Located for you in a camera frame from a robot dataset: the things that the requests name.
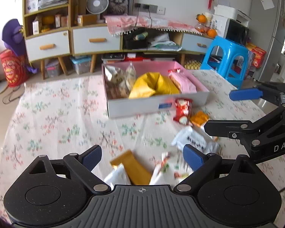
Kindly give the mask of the low wooden tv stand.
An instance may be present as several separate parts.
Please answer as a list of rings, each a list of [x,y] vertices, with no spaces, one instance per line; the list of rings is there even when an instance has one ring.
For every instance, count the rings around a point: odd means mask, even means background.
[[[143,28],[138,32],[124,33],[120,48],[123,52],[175,55],[184,64],[190,55],[205,55],[212,41],[213,38],[198,32]]]

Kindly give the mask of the red printed bucket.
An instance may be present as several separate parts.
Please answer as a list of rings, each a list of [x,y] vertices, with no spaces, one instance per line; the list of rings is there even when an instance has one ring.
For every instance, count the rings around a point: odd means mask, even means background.
[[[27,56],[17,56],[10,49],[0,53],[0,61],[10,88],[20,86],[29,79]]]

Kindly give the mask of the orange fruit lower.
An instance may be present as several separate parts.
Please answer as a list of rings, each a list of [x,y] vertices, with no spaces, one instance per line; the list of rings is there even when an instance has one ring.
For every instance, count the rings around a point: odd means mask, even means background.
[[[215,29],[209,29],[207,35],[211,38],[215,38],[217,36],[217,31]]]

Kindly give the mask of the white pecan snack packet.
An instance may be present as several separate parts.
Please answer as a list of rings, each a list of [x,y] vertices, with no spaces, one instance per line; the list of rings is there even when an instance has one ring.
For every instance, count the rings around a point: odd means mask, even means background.
[[[116,88],[124,91],[126,89],[125,72],[121,68],[105,65],[104,75],[107,90]]]

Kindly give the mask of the purple plush toy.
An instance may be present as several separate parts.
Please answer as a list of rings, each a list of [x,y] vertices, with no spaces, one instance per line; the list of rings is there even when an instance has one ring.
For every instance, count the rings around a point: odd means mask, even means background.
[[[23,71],[32,74],[38,73],[38,69],[28,62],[24,28],[20,25],[18,19],[11,19],[4,25],[2,41],[6,49],[1,54],[14,58],[22,66]]]

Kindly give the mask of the pink cardboard box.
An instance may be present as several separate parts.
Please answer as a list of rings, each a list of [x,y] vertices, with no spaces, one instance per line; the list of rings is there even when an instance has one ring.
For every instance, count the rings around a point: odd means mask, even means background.
[[[102,65],[109,118],[155,113],[188,99],[204,105],[209,90],[176,61],[134,61]]]

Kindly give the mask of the white black text packet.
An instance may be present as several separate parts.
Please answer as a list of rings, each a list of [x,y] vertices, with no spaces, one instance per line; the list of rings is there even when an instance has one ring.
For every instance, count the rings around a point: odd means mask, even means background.
[[[220,145],[217,142],[207,142],[202,135],[193,130],[190,126],[180,130],[171,142],[171,146],[175,146],[181,151],[183,151],[187,144],[193,146],[204,154],[217,153],[220,148]]]

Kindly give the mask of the silver refrigerator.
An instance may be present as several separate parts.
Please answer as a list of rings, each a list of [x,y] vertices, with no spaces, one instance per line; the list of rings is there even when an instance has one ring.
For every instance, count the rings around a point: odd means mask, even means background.
[[[254,72],[258,82],[270,81],[285,41],[285,0],[251,0],[249,35],[252,44],[266,51]]]

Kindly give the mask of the orange fruit upper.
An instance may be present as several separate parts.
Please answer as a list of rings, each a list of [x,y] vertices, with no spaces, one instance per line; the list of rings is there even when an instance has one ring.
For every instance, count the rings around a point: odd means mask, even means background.
[[[207,23],[207,17],[204,14],[197,14],[196,19],[201,24]]]

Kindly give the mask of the pink checkered cloth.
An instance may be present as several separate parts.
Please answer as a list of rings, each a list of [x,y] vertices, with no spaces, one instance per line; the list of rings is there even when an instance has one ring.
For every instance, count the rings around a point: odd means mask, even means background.
[[[185,32],[202,35],[193,26],[178,21],[151,18],[147,16],[114,15],[105,16],[105,22],[111,35],[128,34],[139,28],[156,29],[161,31]]]

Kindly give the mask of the blue plastic stool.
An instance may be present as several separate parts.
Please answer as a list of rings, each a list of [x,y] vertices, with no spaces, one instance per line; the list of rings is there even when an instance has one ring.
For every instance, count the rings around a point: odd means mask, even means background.
[[[222,58],[220,62],[210,61],[211,53],[215,47],[222,49]],[[237,57],[243,59],[240,73],[235,72],[232,68],[234,60]],[[248,67],[248,60],[249,50],[246,47],[220,36],[216,36],[205,54],[200,70],[215,70],[226,81],[240,89]]]

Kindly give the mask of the wooden cabinet with drawers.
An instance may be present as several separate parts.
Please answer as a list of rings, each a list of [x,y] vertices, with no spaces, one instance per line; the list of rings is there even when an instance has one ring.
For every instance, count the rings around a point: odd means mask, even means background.
[[[122,37],[109,33],[106,24],[77,26],[76,0],[68,0],[64,5],[55,5],[38,11],[27,12],[27,0],[22,0],[25,46],[29,63],[40,63],[42,79],[45,79],[45,62],[57,58],[65,75],[68,74],[64,62],[66,56],[91,56],[90,72],[94,72],[97,56],[109,52],[122,51]],[[65,15],[67,24],[52,26],[49,31],[33,33],[33,21],[47,15]]]

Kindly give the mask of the white desk fan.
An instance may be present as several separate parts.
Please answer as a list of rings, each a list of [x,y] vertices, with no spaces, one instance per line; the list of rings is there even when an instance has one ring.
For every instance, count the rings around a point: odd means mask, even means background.
[[[102,14],[108,8],[108,0],[86,0],[86,10],[90,14],[98,15],[102,19]]]

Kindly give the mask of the yellow snack bag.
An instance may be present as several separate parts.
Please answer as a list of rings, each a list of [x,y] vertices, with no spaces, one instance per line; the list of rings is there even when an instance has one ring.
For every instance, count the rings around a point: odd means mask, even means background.
[[[169,77],[163,75],[159,75],[155,91],[156,95],[174,95],[180,93],[173,81]]]
[[[156,83],[160,73],[148,72],[139,76],[129,94],[129,99],[147,98],[156,94]]]

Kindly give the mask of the clear bin blue lid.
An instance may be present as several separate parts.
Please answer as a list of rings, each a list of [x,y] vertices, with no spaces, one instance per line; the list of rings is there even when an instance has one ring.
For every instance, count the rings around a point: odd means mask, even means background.
[[[70,57],[70,60],[78,75],[90,72],[91,56]]]

